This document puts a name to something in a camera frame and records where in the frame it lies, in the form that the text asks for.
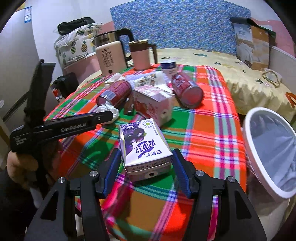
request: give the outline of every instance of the mug handle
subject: mug handle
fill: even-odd
[[[158,60],[157,60],[156,44],[148,44],[148,47],[151,47],[152,48],[153,57],[154,57],[154,63],[157,64],[158,63]]]
[[[117,38],[119,39],[119,36],[122,36],[122,35],[127,35],[128,38],[129,38],[129,41],[132,42],[134,41],[135,39],[133,38],[133,33],[131,32],[130,29],[128,28],[122,28],[122,29],[119,29],[119,30],[116,30],[116,35],[117,35]],[[126,57],[125,58],[126,62],[130,61],[131,60],[131,55]]]

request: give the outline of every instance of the pink mug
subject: pink mug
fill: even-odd
[[[157,64],[156,44],[149,44],[147,39],[135,40],[128,43],[136,71],[150,68],[149,48],[152,48],[154,63]]]

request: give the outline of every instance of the drink carton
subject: drink carton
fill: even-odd
[[[172,152],[152,118],[120,125],[119,145],[131,182],[170,171]]]

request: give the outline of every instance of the table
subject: table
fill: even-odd
[[[182,109],[177,100],[172,120],[162,132],[171,149],[179,148],[186,160],[210,176],[234,176],[246,189],[246,160],[239,118],[227,85],[221,73],[209,66],[179,65],[179,70],[193,73],[204,91],[202,105],[194,110]],[[129,68],[123,75],[135,72]],[[71,94],[53,110],[47,119],[82,114],[96,109],[96,97],[104,89],[109,77],[97,77]],[[138,114],[123,115],[109,128],[97,129],[61,140],[59,175],[76,178],[96,169],[118,147],[118,125],[142,120]],[[80,199],[76,206],[80,208]],[[168,174],[156,176],[135,184],[121,165],[112,192],[100,200],[108,231],[120,240],[182,240],[193,201],[179,190],[173,168]],[[213,198],[209,239],[213,239],[217,219],[217,197]]]

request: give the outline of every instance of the door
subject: door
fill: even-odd
[[[35,46],[32,22],[24,23],[22,9],[15,12],[0,33],[0,117],[29,90],[31,78],[39,61]],[[10,131],[23,124],[24,102],[5,121]]]

